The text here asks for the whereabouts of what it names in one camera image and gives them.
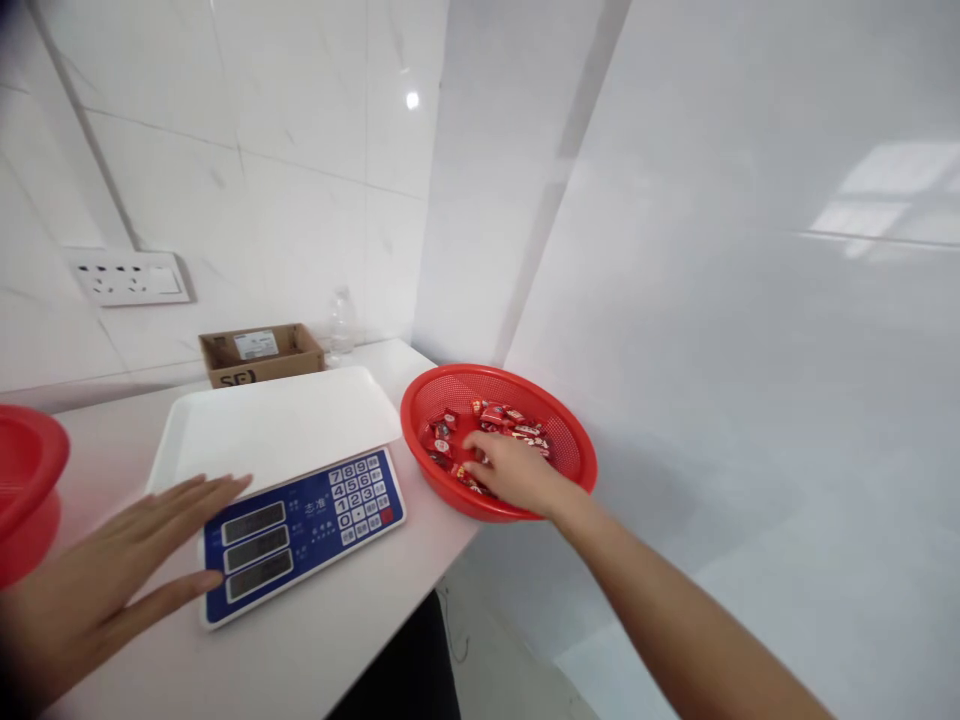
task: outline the red bowl rim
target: red bowl rim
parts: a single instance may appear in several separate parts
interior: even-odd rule
[[[0,405],[0,419],[25,425],[40,436],[44,446],[30,484],[0,514],[0,542],[3,542],[37,509],[60,479],[70,455],[70,439],[60,423],[31,408]]]
[[[429,473],[430,476],[438,482],[447,483],[448,487],[452,489],[458,497],[470,505],[489,512],[491,515],[509,520],[542,520],[539,515],[535,515],[532,512],[521,510],[502,500],[488,498],[472,490],[468,490],[464,485],[455,482],[449,475],[443,472],[443,470],[430,459],[430,455],[426,449],[420,445],[420,438],[413,422],[413,398],[427,383],[446,375],[458,375],[460,373],[489,375],[501,380],[508,380],[519,385],[524,390],[537,395],[549,405],[554,414],[556,414],[570,430],[580,450],[580,476],[582,478],[582,482],[579,483],[580,486],[586,490],[588,494],[593,492],[593,489],[597,485],[597,453],[593,448],[593,443],[590,442],[590,436],[587,435],[587,431],[583,429],[583,425],[580,424],[580,421],[577,420],[574,414],[570,412],[562,402],[539,385],[519,375],[501,370],[500,368],[494,368],[488,365],[474,365],[472,363],[456,363],[431,368],[414,379],[403,394],[403,401],[400,403],[400,425],[403,428],[403,437],[410,447],[410,452],[413,453],[413,456],[417,459],[417,462],[423,468],[424,472]]]

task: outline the human hand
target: human hand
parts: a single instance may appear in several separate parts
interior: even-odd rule
[[[479,448],[490,458],[490,465],[466,462],[463,467],[511,505],[552,520],[565,500],[578,494],[586,496],[579,485],[517,438],[478,430],[467,436],[463,447]]]
[[[223,582],[203,570],[128,605],[251,479],[198,475],[148,495],[0,596],[12,660],[36,703],[50,705],[148,627]]]

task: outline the wall outlet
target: wall outlet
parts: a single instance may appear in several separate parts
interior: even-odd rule
[[[173,253],[64,248],[80,287],[101,307],[190,302]]]

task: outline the digital scale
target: digital scale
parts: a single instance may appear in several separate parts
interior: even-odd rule
[[[401,436],[396,407],[364,367],[179,398],[147,492],[199,473],[253,475],[200,535],[200,566],[225,576],[202,600],[203,626],[230,622],[402,524],[386,447]]]
[[[226,576],[203,596],[203,626],[230,622],[405,518],[385,447],[243,498],[200,536],[200,564]]]

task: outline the red colander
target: red colander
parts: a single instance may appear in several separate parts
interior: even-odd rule
[[[480,428],[471,402],[481,398],[515,407],[543,423],[552,443],[553,466],[588,493],[597,484],[597,454],[586,430],[563,403],[519,375],[485,365],[443,365],[428,370],[410,383],[400,406],[400,424],[424,479],[456,510],[485,522],[541,520],[540,516],[496,498],[469,490],[437,465],[424,447],[432,442],[430,423],[445,409],[459,413],[457,430],[450,439],[456,462],[473,460],[462,448],[463,440]]]
[[[49,415],[0,405],[0,588],[43,560],[60,526],[55,488],[70,441]]]

